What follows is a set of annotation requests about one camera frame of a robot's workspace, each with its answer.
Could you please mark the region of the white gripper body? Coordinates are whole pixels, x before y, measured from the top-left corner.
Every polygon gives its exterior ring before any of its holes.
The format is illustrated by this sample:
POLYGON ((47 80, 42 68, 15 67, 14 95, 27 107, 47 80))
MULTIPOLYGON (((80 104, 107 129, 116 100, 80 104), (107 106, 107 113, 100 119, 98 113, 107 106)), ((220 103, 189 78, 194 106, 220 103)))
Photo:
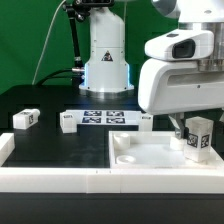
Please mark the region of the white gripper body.
POLYGON ((224 107, 224 72, 201 71, 210 56, 214 34, 176 29, 149 40, 138 87, 138 103, 152 115, 224 107))

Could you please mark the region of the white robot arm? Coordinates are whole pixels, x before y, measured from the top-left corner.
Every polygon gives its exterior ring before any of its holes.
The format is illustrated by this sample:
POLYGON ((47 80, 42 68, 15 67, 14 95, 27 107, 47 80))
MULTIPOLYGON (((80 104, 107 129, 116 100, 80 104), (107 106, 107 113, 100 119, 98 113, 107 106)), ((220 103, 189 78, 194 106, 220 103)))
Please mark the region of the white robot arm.
MULTIPOLYGON (((91 56, 80 90, 112 98, 132 89, 124 56, 124 22, 110 0, 88 0, 91 56)), ((139 106, 151 115, 167 114, 184 136, 183 114, 224 107, 224 0, 151 0, 178 28, 145 44, 149 59, 140 71, 139 106)))

